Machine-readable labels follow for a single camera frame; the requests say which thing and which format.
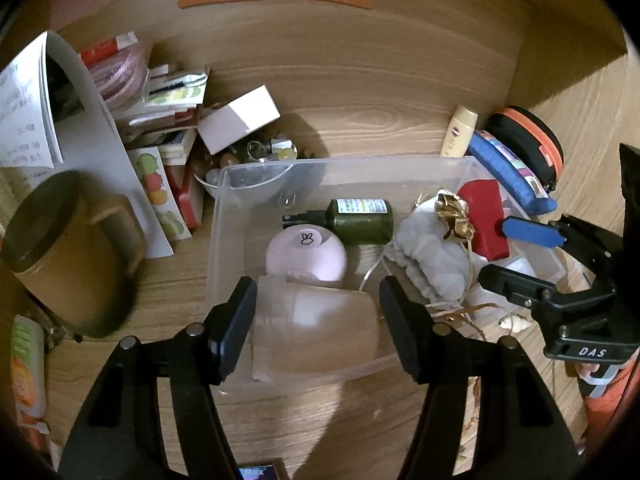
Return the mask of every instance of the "blue clip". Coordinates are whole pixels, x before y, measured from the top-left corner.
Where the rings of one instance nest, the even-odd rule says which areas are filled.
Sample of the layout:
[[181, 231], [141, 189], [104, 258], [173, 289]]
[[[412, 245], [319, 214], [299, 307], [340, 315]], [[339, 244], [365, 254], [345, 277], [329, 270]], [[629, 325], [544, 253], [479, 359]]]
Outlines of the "blue clip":
[[555, 227], [515, 216], [504, 219], [502, 232], [507, 238], [514, 238], [550, 249], [562, 247], [566, 241]]

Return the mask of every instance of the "black clamp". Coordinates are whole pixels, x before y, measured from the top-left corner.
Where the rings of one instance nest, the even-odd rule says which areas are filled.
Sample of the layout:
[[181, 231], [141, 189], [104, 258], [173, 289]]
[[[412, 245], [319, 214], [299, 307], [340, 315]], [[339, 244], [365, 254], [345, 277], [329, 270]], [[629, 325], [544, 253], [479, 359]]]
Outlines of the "black clamp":
[[[242, 480], [210, 384], [235, 369], [255, 315], [257, 286], [241, 278], [204, 323], [142, 344], [123, 338], [98, 375], [66, 441], [64, 480]], [[158, 409], [158, 377], [168, 377], [188, 476], [169, 469]]]
[[545, 339], [545, 355], [552, 359], [622, 364], [640, 346], [640, 304], [636, 273], [640, 250], [640, 152], [620, 145], [622, 194], [625, 198], [623, 237], [584, 220], [563, 214], [547, 226], [509, 218], [523, 224], [521, 239], [543, 233], [594, 273], [588, 290], [561, 294], [552, 283], [494, 264], [481, 269], [478, 282], [511, 303], [531, 309]]
[[402, 368], [429, 383], [399, 480], [453, 478], [463, 428], [468, 380], [479, 377], [480, 416], [465, 480], [564, 480], [579, 462], [574, 441], [535, 366], [518, 341], [465, 338], [434, 323], [409, 301], [395, 277], [380, 283], [380, 307]]

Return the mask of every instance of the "wooden wall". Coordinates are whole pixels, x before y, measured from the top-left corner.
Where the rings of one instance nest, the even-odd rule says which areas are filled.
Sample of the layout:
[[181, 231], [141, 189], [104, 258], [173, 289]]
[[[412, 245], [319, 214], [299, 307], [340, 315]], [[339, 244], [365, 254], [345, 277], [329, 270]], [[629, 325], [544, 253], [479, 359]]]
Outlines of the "wooden wall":
[[[0, 59], [45, 28], [47, 12], [48, 0], [31, 0]], [[279, 127], [320, 155], [439, 152], [457, 104], [487, 114], [504, 101], [528, 15], [524, 0], [377, 0], [373, 10], [121, 0], [62, 36], [82, 48], [134, 30], [153, 42], [152, 63], [212, 67], [221, 99], [267, 83]]]

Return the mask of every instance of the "green glass bottle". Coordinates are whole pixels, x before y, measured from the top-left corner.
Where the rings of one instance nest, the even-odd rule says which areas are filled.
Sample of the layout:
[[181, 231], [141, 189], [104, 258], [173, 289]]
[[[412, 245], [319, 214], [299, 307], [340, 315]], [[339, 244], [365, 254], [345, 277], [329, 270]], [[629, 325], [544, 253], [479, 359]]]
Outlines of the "green glass bottle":
[[325, 227], [345, 245], [385, 245], [394, 235], [391, 204], [379, 198], [334, 198], [326, 211], [282, 217], [283, 228], [300, 224]]

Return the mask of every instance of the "gold ribbon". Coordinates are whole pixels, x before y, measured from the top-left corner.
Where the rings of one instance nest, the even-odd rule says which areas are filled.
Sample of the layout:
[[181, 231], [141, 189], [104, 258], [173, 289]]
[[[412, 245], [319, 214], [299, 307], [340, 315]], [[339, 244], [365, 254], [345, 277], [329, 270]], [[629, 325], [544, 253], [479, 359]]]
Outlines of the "gold ribbon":
[[469, 221], [469, 204], [455, 193], [441, 190], [435, 205], [436, 218], [447, 223], [444, 240], [470, 242], [476, 233]]

